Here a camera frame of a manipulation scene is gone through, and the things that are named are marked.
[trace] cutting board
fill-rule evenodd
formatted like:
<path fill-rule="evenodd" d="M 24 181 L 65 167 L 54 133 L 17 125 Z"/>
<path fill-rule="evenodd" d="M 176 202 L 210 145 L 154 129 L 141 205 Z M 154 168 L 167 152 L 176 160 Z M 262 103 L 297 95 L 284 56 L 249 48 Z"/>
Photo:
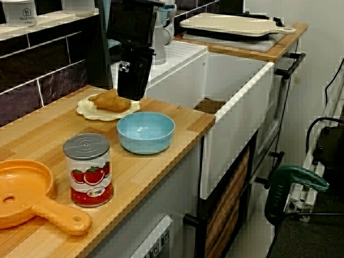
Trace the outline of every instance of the cutting board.
<path fill-rule="evenodd" d="M 200 13 L 180 23 L 184 28 L 260 37 L 268 33 L 295 34 L 295 28 L 278 27 L 273 20 Z"/>

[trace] orange frying pan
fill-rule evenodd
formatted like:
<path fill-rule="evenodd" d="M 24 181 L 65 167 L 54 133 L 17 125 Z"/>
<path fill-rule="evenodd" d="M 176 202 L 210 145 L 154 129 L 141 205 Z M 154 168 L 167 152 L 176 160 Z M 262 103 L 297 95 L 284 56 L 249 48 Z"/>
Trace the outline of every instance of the orange frying pan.
<path fill-rule="evenodd" d="M 44 217 L 72 235 L 91 227 L 91 217 L 59 204 L 49 196 L 53 175 L 44 164 L 31 160 L 0 162 L 0 229 L 22 224 L 35 215 Z"/>

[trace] scalloped plate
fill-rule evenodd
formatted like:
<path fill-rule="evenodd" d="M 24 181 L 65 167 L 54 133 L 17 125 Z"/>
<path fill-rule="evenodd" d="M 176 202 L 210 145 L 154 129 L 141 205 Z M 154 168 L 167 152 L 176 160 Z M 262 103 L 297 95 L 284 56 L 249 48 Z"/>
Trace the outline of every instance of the scalloped plate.
<path fill-rule="evenodd" d="M 131 101 L 131 106 L 128 110 L 118 113 L 110 110 L 104 110 L 97 108 L 92 101 L 88 98 L 96 96 L 98 94 L 93 94 L 87 98 L 81 100 L 77 104 L 76 112 L 82 114 L 85 118 L 90 120 L 101 120 L 101 121 L 113 121 L 125 117 L 128 114 L 135 113 L 140 110 L 139 101 Z"/>

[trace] wooden countertop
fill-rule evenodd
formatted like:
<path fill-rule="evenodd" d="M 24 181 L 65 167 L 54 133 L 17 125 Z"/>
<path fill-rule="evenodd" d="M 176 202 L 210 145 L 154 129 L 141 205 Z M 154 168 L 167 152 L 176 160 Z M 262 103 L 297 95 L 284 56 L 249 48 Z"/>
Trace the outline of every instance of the wooden countertop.
<path fill-rule="evenodd" d="M 171 145 L 160 154 L 136 155 L 119 143 L 115 121 L 86 120 L 76 113 L 77 102 L 103 89 L 86 86 L 0 128 L 0 161 L 31 159 L 47 165 L 54 175 L 52 198 L 89 213 L 92 227 L 72 236 L 34 217 L 20 226 L 0 230 L 0 257 L 85 257 L 145 197 L 215 123 L 215 116 L 165 102 L 143 99 L 143 111 L 168 115 L 176 124 Z M 80 208 L 70 199 L 63 144 L 80 133 L 99 133 L 110 141 L 112 199 L 97 208 Z"/>
<path fill-rule="evenodd" d="M 284 36 L 273 48 L 271 48 L 266 53 L 186 40 L 182 39 L 182 35 L 177 35 L 175 37 L 175 40 L 207 46 L 209 52 L 225 55 L 234 55 L 239 56 L 241 58 L 250 58 L 265 62 L 276 62 L 285 52 L 288 51 L 291 45 L 296 40 L 298 40 L 301 37 L 301 35 L 308 29 L 308 24 L 294 23 L 294 26 L 296 29 L 296 34 Z"/>

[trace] bread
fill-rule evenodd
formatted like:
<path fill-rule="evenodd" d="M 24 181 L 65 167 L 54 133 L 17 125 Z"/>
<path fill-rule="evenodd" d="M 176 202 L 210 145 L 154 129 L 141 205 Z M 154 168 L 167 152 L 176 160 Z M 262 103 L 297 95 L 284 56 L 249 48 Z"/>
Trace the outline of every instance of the bread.
<path fill-rule="evenodd" d="M 100 109 L 108 109 L 120 113 L 128 110 L 131 106 L 130 99 L 119 97 L 114 89 L 89 97 L 88 100 L 92 101 Z"/>

